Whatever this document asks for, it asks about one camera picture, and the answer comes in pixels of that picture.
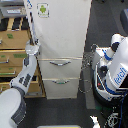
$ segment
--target drawer handle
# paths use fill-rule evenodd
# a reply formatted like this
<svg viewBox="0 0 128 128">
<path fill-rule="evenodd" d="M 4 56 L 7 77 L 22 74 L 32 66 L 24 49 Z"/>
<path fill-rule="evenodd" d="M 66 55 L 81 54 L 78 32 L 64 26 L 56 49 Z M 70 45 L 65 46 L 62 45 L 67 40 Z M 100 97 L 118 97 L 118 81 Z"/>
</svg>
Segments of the drawer handle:
<svg viewBox="0 0 128 128">
<path fill-rule="evenodd" d="M 56 83 L 56 84 L 66 84 L 66 83 L 69 82 L 69 80 L 54 80 L 54 81 L 52 81 L 52 82 L 54 82 L 54 83 Z"/>
<path fill-rule="evenodd" d="M 0 64 L 4 64 L 4 63 L 8 63 L 8 62 L 9 62 L 9 59 L 7 59 L 7 61 L 0 62 Z"/>
<path fill-rule="evenodd" d="M 50 63 L 51 63 L 51 64 L 54 64 L 54 65 L 57 65 L 57 66 L 64 66 L 64 65 L 66 65 L 66 64 L 71 63 L 71 61 L 65 61 L 65 62 L 63 62 L 63 63 L 62 63 L 62 62 L 61 62 L 61 63 L 60 63 L 60 62 L 57 63 L 56 61 L 50 61 Z"/>
<path fill-rule="evenodd" d="M 0 75 L 15 75 L 16 74 L 16 71 L 14 72 L 8 72 L 8 73 L 0 73 Z"/>
</svg>

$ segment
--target robot logo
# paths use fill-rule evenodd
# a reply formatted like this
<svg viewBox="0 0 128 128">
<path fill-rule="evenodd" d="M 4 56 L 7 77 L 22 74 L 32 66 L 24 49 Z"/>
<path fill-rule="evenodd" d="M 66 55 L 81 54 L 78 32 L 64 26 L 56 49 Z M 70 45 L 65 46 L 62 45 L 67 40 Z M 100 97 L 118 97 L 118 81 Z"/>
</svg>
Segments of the robot logo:
<svg viewBox="0 0 128 128">
<path fill-rule="evenodd" d="M 124 79 L 125 77 L 125 74 L 126 74 L 126 70 L 124 68 L 120 68 L 120 71 L 119 73 L 117 74 L 117 77 L 114 78 L 114 81 L 119 85 L 121 84 L 122 80 Z"/>
</svg>

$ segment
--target white robot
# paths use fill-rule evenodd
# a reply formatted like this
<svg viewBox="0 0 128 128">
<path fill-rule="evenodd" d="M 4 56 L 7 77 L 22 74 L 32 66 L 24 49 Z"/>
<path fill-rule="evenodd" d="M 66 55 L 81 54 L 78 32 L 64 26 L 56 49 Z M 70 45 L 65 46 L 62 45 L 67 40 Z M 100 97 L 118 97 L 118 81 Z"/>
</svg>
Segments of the white robot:
<svg viewBox="0 0 128 128">
<path fill-rule="evenodd" d="M 128 34 L 128 11 L 121 12 L 120 20 Z M 128 37 L 114 34 L 111 46 L 96 48 L 92 69 L 93 91 L 105 105 L 117 105 L 128 90 Z"/>
<path fill-rule="evenodd" d="M 39 46 L 39 43 L 32 46 L 30 41 L 27 42 L 26 53 L 28 56 L 23 60 L 22 71 L 11 80 L 11 88 L 0 95 L 0 128 L 17 128 L 25 116 L 26 106 L 23 97 L 28 92 L 36 70 Z"/>
</svg>

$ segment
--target dark floor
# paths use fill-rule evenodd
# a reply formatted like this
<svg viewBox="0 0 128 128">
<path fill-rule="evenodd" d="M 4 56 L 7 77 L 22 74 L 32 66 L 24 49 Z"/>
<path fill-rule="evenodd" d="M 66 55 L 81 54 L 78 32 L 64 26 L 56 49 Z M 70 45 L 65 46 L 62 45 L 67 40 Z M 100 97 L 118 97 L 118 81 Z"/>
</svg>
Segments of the dark floor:
<svg viewBox="0 0 128 128">
<path fill-rule="evenodd" d="M 115 33 L 126 36 L 119 16 L 121 10 L 125 8 L 128 8 L 127 0 L 124 3 L 120 0 L 107 0 L 104 4 L 101 4 L 101 0 L 92 0 L 85 52 L 91 51 L 92 44 L 109 46 L 111 37 Z M 85 70 L 82 71 L 81 77 L 87 79 L 89 72 Z M 81 80 L 80 86 L 86 89 L 86 82 Z M 79 91 L 77 99 L 25 99 L 27 114 L 18 128 L 36 128 L 40 125 L 79 125 L 82 128 L 92 128 L 93 122 L 89 117 L 91 115 L 98 117 L 103 128 L 105 119 L 100 111 L 95 109 L 97 107 L 95 99 L 89 93 L 83 94 Z"/>
</svg>

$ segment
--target white cabinet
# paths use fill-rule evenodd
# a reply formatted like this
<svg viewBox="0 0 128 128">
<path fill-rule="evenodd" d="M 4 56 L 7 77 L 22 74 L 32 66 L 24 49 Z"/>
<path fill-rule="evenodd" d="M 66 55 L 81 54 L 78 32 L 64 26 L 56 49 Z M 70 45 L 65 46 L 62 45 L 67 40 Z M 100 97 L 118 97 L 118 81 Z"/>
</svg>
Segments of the white cabinet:
<svg viewBox="0 0 128 128">
<path fill-rule="evenodd" d="M 38 60 L 47 98 L 76 98 L 91 0 L 30 0 L 31 6 L 26 0 L 24 3 L 30 29 L 32 12 L 41 42 Z M 60 82 L 59 87 L 51 82 L 72 78 L 62 86 Z"/>
</svg>

